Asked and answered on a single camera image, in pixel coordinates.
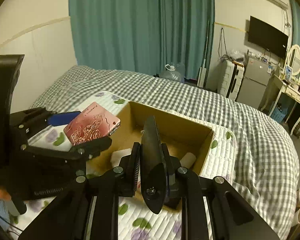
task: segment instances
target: white wall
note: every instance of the white wall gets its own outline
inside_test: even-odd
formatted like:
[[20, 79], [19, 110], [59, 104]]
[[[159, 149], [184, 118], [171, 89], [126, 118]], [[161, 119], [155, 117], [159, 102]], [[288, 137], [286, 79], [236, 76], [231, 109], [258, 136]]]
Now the white wall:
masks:
[[68, 0], [5, 0], [0, 6], [0, 54], [25, 54], [11, 112], [30, 107], [77, 64]]
[[[292, 25], [291, 8], [288, 10], [288, 19]], [[247, 41], [247, 31], [249, 28], [250, 16], [256, 17], [268, 24], [274, 26], [280, 31], [288, 34], [287, 28], [284, 27], [284, 15], [282, 9], [268, 0], [215, 0], [215, 22], [231, 27], [214, 25], [213, 47], [208, 72], [207, 84], [208, 89], [216, 90], [220, 73], [220, 60], [218, 57], [218, 46], [220, 30], [223, 27], [225, 31], [226, 47], [228, 53], [232, 50], [247, 52], [250, 49], [256, 53], [264, 53], [264, 49], [249, 43]], [[290, 37], [288, 46], [291, 45], [292, 27], [290, 28]], [[276, 61], [278, 57], [272, 54], [272, 60]]]
[[0, 6], [0, 44], [27, 28], [68, 16], [68, 0], [5, 0]]

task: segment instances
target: blue basket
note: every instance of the blue basket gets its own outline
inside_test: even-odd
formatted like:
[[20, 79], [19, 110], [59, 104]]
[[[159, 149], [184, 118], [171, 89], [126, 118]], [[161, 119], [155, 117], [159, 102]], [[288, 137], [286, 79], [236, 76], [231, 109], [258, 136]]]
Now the blue basket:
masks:
[[[274, 102], [272, 102], [270, 109], [272, 109], [274, 105]], [[288, 108], [282, 108], [282, 112], [280, 112], [279, 108], [277, 106], [275, 106], [272, 114], [271, 114], [271, 118], [275, 121], [277, 121], [278, 123], [281, 123], [282, 120], [284, 119], [284, 117], [287, 115], [288, 112]]]

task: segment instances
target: checkered bedsheet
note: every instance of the checkered bedsheet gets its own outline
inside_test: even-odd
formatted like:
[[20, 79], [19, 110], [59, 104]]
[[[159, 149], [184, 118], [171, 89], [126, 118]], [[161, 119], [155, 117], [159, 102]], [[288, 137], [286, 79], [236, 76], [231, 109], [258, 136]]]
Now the checkered bedsheet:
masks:
[[233, 131], [237, 138], [233, 187], [286, 239], [296, 206], [299, 160], [289, 134], [260, 111], [216, 93], [145, 74], [74, 66], [33, 104], [69, 111], [98, 91], [174, 110]]

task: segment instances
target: plastic bottle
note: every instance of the plastic bottle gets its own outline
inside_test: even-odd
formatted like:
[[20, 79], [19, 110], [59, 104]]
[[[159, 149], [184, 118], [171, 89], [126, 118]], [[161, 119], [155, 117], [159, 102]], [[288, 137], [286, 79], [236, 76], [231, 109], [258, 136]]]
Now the plastic bottle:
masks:
[[177, 63], [176, 71], [178, 71], [181, 74], [181, 83], [184, 83], [186, 75], [186, 66], [183, 63]]
[[178, 71], [176, 71], [173, 65], [170, 66], [169, 64], [167, 64], [165, 65], [165, 68], [166, 69], [160, 73], [160, 78], [181, 82], [181, 74]]

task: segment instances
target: cardboard box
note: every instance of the cardboard box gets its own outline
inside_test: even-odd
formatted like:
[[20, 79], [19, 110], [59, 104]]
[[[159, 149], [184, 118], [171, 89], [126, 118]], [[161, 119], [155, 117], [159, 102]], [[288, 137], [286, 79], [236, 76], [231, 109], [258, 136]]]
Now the cardboard box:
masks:
[[155, 117], [161, 143], [167, 144], [170, 155], [181, 160], [187, 152], [193, 153], [197, 160], [192, 170], [199, 175], [211, 147], [214, 131], [208, 126], [136, 102], [129, 102], [117, 115], [121, 125], [111, 135], [112, 145], [101, 152], [99, 157], [92, 159], [89, 165], [99, 174], [112, 169], [112, 152], [132, 148], [134, 142], [141, 142], [144, 122], [151, 115]]

